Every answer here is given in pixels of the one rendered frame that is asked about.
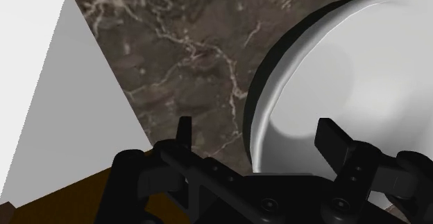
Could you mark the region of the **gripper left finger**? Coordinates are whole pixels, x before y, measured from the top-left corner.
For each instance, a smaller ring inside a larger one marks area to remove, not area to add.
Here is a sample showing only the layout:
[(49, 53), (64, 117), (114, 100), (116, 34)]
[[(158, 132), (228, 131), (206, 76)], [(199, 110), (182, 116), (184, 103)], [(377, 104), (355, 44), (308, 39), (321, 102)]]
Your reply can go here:
[(191, 146), (192, 119), (180, 117), (175, 138), (117, 153), (94, 224), (262, 224), (251, 179)]

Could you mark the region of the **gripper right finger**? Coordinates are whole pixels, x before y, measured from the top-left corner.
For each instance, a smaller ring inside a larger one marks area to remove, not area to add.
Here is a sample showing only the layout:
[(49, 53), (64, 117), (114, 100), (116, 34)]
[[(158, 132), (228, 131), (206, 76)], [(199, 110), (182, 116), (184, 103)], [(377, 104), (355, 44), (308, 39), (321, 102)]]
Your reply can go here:
[(433, 224), (433, 160), (422, 153), (385, 155), (352, 139), (332, 119), (319, 119), (314, 145), (337, 174), (321, 204), (325, 224), (398, 224), (399, 219), (368, 201), (383, 193), (411, 224)]

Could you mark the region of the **white bowl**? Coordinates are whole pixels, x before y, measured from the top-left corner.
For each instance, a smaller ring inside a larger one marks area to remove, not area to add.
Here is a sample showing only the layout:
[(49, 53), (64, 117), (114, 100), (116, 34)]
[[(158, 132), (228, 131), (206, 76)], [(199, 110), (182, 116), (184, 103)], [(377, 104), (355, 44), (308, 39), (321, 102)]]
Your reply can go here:
[(269, 50), (244, 108), (256, 173), (335, 173), (314, 146), (321, 117), (394, 156), (433, 159), (433, 0), (339, 0)]

